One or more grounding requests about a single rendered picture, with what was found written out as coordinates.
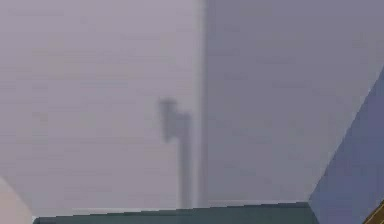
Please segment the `brown wooden furniture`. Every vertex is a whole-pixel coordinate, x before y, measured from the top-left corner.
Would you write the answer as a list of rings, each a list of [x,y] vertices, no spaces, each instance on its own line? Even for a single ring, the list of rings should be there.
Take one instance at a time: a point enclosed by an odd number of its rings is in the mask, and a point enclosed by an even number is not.
[[[362,224],[384,224],[384,200],[365,218]]]

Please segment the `white rounded fixture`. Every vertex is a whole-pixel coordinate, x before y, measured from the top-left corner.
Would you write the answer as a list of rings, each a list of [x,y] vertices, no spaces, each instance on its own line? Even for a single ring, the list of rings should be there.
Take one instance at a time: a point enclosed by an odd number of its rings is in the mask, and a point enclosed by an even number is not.
[[[0,224],[32,224],[29,208],[12,187],[0,177]]]

